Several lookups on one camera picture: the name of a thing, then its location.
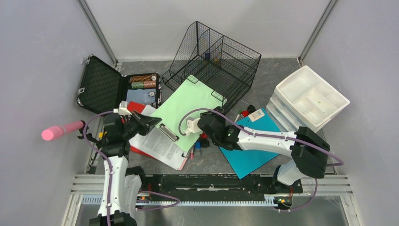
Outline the light green clipboard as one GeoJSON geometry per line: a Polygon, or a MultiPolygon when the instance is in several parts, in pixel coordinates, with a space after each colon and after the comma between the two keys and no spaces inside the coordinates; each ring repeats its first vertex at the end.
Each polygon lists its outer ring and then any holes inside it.
{"type": "Polygon", "coordinates": [[[186,118],[199,118],[204,111],[196,111],[189,115],[188,112],[199,109],[215,109],[226,103],[224,96],[208,87],[193,75],[178,87],[178,89],[150,116],[161,118],[156,125],[159,128],[164,124],[171,132],[178,136],[175,144],[187,152],[197,141],[199,133],[183,136],[180,131],[187,129],[186,118]]]}

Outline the black wire mesh organizer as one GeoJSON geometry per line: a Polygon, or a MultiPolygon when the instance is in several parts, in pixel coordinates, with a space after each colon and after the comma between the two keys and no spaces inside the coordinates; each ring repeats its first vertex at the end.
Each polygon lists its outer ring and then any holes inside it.
{"type": "Polygon", "coordinates": [[[190,75],[223,97],[230,111],[250,90],[261,54],[195,21],[186,30],[163,83],[175,91],[190,75]]]}

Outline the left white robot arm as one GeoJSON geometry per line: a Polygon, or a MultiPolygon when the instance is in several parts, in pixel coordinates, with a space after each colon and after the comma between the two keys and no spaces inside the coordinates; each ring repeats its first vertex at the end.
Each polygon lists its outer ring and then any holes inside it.
{"type": "Polygon", "coordinates": [[[134,218],[138,192],[148,186],[141,167],[128,170],[130,144],[123,137],[125,122],[113,111],[102,114],[104,132],[98,153],[104,160],[104,189],[97,217],[89,220],[90,226],[135,226],[134,218]]]}

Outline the red clipboard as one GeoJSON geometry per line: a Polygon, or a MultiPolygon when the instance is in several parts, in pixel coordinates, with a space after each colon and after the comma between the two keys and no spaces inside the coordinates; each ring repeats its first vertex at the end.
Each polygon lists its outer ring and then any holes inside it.
{"type": "MultiPolygon", "coordinates": [[[[131,112],[136,111],[138,113],[143,113],[144,115],[147,115],[147,116],[151,115],[153,112],[156,111],[156,108],[154,108],[151,105],[143,105],[143,104],[133,102],[133,101],[129,102],[127,109],[131,112]]],[[[133,141],[135,138],[139,138],[139,136],[137,135],[134,138],[129,140],[130,151],[154,159],[154,157],[148,155],[147,153],[141,151],[135,145],[133,145],[133,141]]]]}

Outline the white printed paper sheet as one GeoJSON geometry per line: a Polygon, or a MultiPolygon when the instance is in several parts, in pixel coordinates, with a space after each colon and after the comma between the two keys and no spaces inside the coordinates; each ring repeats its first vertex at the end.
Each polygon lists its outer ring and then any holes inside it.
{"type": "Polygon", "coordinates": [[[139,138],[135,138],[133,141],[133,145],[138,149],[175,170],[179,168],[182,161],[180,157],[185,151],[179,148],[158,128],[152,129],[146,136],[138,136],[139,138]]]}

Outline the blue playing card deck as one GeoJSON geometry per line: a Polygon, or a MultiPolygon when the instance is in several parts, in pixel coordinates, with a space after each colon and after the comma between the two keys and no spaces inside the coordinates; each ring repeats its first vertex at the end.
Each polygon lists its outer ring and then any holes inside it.
{"type": "Polygon", "coordinates": [[[127,91],[126,101],[143,105],[155,104],[156,89],[129,89],[127,91]]]}

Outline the blue grey small cylinder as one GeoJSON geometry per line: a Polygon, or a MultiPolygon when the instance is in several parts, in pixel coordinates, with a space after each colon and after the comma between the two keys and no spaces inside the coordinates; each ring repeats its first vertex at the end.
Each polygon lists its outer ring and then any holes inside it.
{"type": "Polygon", "coordinates": [[[202,150],[201,150],[201,143],[196,142],[194,145],[194,150],[193,150],[193,156],[194,157],[201,157],[202,156],[202,150]]]}

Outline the pink pen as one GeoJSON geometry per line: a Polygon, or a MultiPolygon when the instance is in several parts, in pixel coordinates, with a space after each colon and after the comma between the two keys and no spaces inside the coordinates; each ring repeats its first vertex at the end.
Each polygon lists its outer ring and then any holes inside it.
{"type": "Polygon", "coordinates": [[[191,149],[191,153],[190,153],[190,159],[193,160],[193,156],[194,156],[194,148],[191,149]]]}

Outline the red chip stack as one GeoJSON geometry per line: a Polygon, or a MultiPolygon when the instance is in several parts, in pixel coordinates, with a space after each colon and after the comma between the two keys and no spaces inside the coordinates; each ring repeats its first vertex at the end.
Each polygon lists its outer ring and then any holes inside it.
{"type": "Polygon", "coordinates": [[[144,81],[143,84],[145,89],[154,89],[157,87],[156,81],[144,81]]]}

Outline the green chip stack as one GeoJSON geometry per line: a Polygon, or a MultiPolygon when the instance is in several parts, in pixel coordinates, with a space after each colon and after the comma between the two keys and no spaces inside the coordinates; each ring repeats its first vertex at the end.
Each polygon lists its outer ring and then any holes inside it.
{"type": "Polygon", "coordinates": [[[143,81],[142,82],[132,82],[131,83],[131,88],[132,89],[144,89],[145,85],[144,85],[143,81]]]}

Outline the red black round stamp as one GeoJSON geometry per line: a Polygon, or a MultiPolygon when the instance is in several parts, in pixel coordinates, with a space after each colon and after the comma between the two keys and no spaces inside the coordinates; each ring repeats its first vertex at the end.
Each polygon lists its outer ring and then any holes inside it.
{"type": "Polygon", "coordinates": [[[255,111],[256,111],[256,108],[253,105],[249,105],[246,110],[240,112],[240,116],[241,116],[241,118],[245,118],[255,111]]]}

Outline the pink clear clipboard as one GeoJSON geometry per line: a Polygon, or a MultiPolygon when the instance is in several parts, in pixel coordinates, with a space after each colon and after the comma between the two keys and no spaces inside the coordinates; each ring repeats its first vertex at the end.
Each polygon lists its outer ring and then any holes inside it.
{"type": "Polygon", "coordinates": [[[190,148],[190,150],[187,151],[186,153],[182,153],[182,155],[181,155],[181,157],[180,157],[180,159],[181,159],[182,161],[181,161],[181,163],[180,163],[180,165],[179,165],[179,168],[178,168],[177,170],[182,170],[182,169],[184,168],[186,162],[190,159],[190,153],[191,153],[191,149],[192,149],[192,148],[194,148],[194,146],[192,146],[192,147],[190,148]]]}

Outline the teal blue clipboard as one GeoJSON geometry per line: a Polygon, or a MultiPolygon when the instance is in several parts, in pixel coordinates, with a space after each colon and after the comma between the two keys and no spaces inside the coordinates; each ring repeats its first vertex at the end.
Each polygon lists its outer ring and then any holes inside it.
{"type": "MultiPolygon", "coordinates": [[[[244,127],[250,127],[257,130],[280,132],[280,129],[273,122],[270,116],[267,114],[264,108],[261,108],[255,112],[255,114],[261,114],[256,116],[256,119],[252,120],[250,116],[247,116],[237,121],[237,124],[244,127]]],[[[226,150],[220,148],[225,158],[233,168],[238,178],[242,179],[248,174],[252,173],[259,167],[263,166],[273,158],[278,156],[277,153],[271,153],[260,150],[226,150]]]]}

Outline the white plastic drawer organizer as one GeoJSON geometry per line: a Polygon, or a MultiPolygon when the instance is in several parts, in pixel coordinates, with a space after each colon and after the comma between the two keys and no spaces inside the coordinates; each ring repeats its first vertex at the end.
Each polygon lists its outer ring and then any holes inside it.
{"type": "Polygon", "coordinates": [[[349,104],[349,99],[306,65],[275,87],[265,110],[283,131],[303,126],[319,132],[349,104]]]}

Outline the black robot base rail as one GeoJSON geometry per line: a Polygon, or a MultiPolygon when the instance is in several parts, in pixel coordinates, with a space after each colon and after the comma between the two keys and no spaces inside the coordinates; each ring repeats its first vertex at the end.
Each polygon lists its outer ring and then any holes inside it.
{"type": "Polygon", "coordinates": [[[262,201],[265,195],[301,194],[300,180],[287,186],[274,182],[272,177],[250,174],[239,179],[233,174],[176,174],[147,175],[140,191],[160,193],[150,195],[150,201],[170,201],[174,197],[182,202],[262,201]]]}

